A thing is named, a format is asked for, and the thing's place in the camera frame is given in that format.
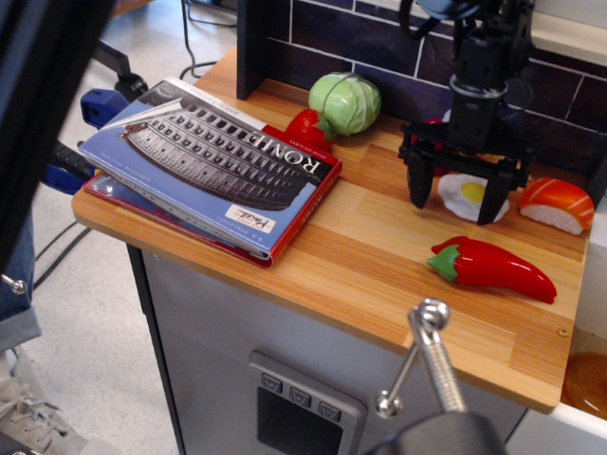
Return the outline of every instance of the person's leg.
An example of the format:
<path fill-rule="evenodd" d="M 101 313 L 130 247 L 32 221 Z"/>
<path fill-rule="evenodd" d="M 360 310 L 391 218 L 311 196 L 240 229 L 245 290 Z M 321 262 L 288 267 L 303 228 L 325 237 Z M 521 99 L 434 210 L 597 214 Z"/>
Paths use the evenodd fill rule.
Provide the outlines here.
<path fill-rule="evenodd" d="M 2 272 L 12 280 L 25 281 L 28 290 L 15 294 L 8 284 L 0 282 L 0 432 L 42 455 L 120 454 L 104 441 L 87 441 L 76 434 L 58 409 L 46 401 L 19 346 L 42 333 L 31 306 L 35 262 L 30 215 Z"/>
<path fill-rule="evenodd" d="M 31 306 L 35 252 L 33 224 L 28 216 L 12 251 L 12 256 L 2 273 L 12 280 L 23 280 L 28 289 L 18 295 L 5 282 L 0 282 L 0 353 L 18 346 L 42 333 Z"/>

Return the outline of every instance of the control panel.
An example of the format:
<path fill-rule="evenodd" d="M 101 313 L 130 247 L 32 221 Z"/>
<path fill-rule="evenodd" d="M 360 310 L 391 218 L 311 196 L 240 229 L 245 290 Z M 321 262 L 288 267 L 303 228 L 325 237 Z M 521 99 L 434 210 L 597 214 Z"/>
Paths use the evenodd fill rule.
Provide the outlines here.
<path fill-rule="evenodd" d="M 261 353 L 248 380 L 257 444 L 266 455 L 354 455 L 367 414 L 356 398 Z"/>

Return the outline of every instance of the green cabbage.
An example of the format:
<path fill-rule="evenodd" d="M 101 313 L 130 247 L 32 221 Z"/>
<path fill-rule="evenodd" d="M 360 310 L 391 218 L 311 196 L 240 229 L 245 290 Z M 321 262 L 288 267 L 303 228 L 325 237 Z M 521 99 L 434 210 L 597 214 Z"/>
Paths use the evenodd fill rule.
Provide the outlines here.
<path fill-rule="evenodd" d="M 377 87 L 358 74 L 331 73 L 312 86 L 309 105 L 326 116 L 336 133 L 350 136 L 376 121 L 381 96 Z"/>

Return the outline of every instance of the button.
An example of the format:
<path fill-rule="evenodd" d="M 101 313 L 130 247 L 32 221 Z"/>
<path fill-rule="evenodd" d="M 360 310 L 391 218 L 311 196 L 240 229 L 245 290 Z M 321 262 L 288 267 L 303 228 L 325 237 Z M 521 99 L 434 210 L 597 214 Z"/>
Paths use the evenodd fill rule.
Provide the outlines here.
<path fill-rule="evenodd" d="M 338 422 L 341 418 L 341 411 L 321 402 L 319 404 L 319 414 L 333 422 Z"/>
<path fill-rule="evenodd" d="M 291 388 L 291 392 L 288 397 L 295 404 L 303 406 L 304 408 L 309 408 L 310 404 L 312 404 L 312 398 L 310 395 L 303 393 L 302 391 L 298 391 L 297 389 Z"/>
<path fill-rule="evenodd" d="M 278 379 L 274 379 L 272 376 L 268 376 L 267 374 L 262 373 L 262 385 L 268 389 L 269 391 L 273 391 L 274 393 L 282 393 L 283 392 L 283 383 Z"/>

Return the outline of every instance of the shoe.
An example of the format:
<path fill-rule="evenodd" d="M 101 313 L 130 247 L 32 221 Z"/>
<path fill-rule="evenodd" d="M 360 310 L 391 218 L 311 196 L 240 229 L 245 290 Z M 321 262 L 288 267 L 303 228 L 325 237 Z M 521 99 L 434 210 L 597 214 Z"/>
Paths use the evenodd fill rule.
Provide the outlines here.
<path fill-rule="evenodd" d="M 87 441 L 53 420 L 46 409 L 57 408 L 28 389 L 16 378 L 0 382 L 0 431 L 44 455 L 80 455 Z"/>
<path fill-rule="evenodd" d="M 48 403 L 23 348 L 14 348 L 13 377 L 0 382 L 0 432 L 40 455 L 120 455 L 99 439 L 79 436 Z"/>

